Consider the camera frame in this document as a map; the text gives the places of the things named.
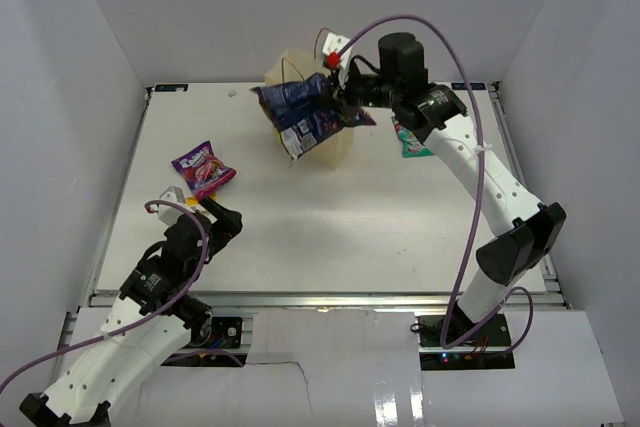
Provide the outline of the dark blue snack bag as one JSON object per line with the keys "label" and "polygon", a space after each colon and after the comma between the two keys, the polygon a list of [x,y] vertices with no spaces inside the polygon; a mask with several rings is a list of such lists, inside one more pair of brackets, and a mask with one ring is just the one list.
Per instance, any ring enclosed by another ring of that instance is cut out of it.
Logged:
{"label": "dark blue snack bag", "polygon": [[376,125],[361,107],[345,111],[330,92],[331,87],[324,74],[314,73],[305,80],[251,89],[291,160],[345,128]]}

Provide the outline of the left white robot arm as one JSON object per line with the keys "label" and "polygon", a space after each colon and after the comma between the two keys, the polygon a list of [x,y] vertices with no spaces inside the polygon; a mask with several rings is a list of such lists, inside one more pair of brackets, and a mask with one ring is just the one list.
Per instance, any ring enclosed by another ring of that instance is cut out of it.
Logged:
{"label": "left white robot arm", "polygon": [[64,348],[76,360],[20,412],[35,426],[107,426],[128,396],[181,348],[211,334],[212,310],[189,290],[243,228],[239,212],[205,198],[146,203],[166,226],[141,256],[93,338]]}

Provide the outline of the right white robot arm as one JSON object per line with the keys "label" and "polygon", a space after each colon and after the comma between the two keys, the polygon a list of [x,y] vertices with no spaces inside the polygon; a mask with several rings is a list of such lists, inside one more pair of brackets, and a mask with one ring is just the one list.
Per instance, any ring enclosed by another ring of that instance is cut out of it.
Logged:
{"label": "right white robot arm", "polygon": [[475,201],[472,221],[484,218],[493,239],[463,257],[478,270],[466,288],[454,286],[440,327],[440,344],[472,346],[488,332],[487,322],[519,290],[519,281],[548,254],[566,220],[557,203],[529,192],[485,142],[475,100],[463,102],[448,86],[429,81],[424,48],[410,33],[378,42],[379,65],[363,74],[350,39],[330,33],[321,53],[330,71],[329,93],[348,113],[389,108],[396,120],[438,157]]}

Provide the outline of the beige paper bag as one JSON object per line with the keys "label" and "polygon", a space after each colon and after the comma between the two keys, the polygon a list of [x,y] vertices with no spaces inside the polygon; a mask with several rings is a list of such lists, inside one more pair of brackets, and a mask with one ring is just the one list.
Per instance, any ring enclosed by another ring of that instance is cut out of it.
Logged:
{"label": "beige paper bag", "polygon": [[[328,75],[329,71],[322,64],[322,48],[327,37],[337,37],[337,34],[327,27],[322,27],[316,35],[311,51],[287,48],[264,74],[264,83],[271,86],[304,80],[314,73]],[[310,158],[320,165],[335,170],[350,151],[353,139],[354,130],[345,128],[314,147],[309,152]]]}

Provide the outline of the purple pink gummy bag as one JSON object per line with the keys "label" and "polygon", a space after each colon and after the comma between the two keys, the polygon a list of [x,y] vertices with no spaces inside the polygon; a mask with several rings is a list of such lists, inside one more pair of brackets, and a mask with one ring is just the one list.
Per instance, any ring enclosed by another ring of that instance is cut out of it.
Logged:
{"label": "purple pink gummy bag", "polygon": [[171,164],[198,201],[216,193],[237,174],[216,156],[209,140],[172,160]]}

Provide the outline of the teal candy bag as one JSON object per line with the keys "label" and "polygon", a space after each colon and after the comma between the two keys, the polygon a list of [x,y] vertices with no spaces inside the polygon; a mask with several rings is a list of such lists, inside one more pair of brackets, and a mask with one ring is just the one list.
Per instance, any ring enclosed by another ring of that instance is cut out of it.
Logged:
{"label": "teal candy bag", "polygon": [[396,136],[402,143],[403,158],[420,158],[432,156],[433,153],[423,145],[412,131],[400,124],[395,116],[391,118]]}

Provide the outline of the yellow snack pack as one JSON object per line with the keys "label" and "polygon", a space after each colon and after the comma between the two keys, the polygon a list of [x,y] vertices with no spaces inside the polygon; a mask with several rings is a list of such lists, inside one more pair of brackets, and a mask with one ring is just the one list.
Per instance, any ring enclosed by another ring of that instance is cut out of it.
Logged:
{"label": "yellow snack pack", "polygon": [[186,200],[186,205],[192,209],[194,212],[199,212],[199,213],[207,213],[208,210],[206,208],[204,208],[195,197],[193,196],[189,196],[185,198]]}

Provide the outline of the right blue table label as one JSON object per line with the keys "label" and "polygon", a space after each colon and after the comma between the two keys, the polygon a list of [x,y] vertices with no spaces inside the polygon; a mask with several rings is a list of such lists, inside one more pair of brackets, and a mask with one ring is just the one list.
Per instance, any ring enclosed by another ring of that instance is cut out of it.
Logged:
{"label": "right blue table label", "polygon": [[474,91],[487,90],[486,84],[482,82],[470,82],[469,85],[466,85],[463,82],[452,82],[450,84],[450,87],[452,90],[466,90],[467,88],[470,88],[471,90],[474,90]]}

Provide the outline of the blue table label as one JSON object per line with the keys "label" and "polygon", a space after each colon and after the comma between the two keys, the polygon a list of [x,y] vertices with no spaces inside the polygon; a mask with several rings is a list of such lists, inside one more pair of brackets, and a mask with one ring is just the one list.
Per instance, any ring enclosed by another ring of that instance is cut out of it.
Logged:
{"label": "blue table label", "polygon": [[450,84],[450,87],[452,90],[466,90],[467,88],[470,88],[471,90],[474,90],[474,91],[487,90],[486,84],[482,82],[470,82],[469,85],[466,85],[463,82],[452,82]]}
{"label": "blue table label", "polygon": [[154,92],[186,92],[189,89],[188,84],[156,84],[154,86]]}

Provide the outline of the left blue table label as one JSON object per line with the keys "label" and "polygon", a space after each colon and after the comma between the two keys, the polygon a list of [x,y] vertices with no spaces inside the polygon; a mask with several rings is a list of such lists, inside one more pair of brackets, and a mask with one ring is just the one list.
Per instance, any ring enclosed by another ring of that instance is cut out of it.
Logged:
{"label": "left blue table label", "polygon": [[154,92],[186,92],[189,89],[188,84],[156,84],[154,86]]}

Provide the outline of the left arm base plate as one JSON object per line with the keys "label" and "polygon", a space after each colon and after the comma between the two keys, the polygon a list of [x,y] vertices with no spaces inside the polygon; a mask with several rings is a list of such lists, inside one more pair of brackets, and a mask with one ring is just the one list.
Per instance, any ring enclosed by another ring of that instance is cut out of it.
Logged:
{"label": "left arm base plate", "polygon": [[242,341],[241,317],[212,317],[201,329],[198,346],[204,348],[239,348]]}

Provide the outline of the aluminium frame rail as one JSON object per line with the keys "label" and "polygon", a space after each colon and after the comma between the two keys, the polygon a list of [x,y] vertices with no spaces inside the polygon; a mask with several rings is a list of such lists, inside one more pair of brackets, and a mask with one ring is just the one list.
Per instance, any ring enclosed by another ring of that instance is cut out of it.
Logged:
{"label": "aluminium frame rail", "polygon": [[[192,294],[212,307],[294,307],[294,308],[444,308],[448,305],[446,295],[391,295],[391,294],[264,294],[264,293],[196,293]],[[111,306],[115,295],[94,295],[89,301],[90,307]],[[533,294],[537,307],[564,306],[564,298],[559,292]],[[525,306],[524,293],[510,297],[508,306]]]}

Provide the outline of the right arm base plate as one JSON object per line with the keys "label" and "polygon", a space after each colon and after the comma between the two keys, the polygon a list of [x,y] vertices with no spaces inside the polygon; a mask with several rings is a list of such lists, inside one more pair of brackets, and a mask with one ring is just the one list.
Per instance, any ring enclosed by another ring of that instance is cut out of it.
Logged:
{"label": "right arm base plate", "polygon": [[[424,315],[416,318],[416,321],[410,326],[410,331],[418,335],[421,347],[441,347],[440,334],[443,327],[443,315]],[[469,326],[452,319],[447,331],[446,344],[451,344],[470,330]],[[460,346],[509,347],[511,341],[505,316],[497,314],[462,342]]]}

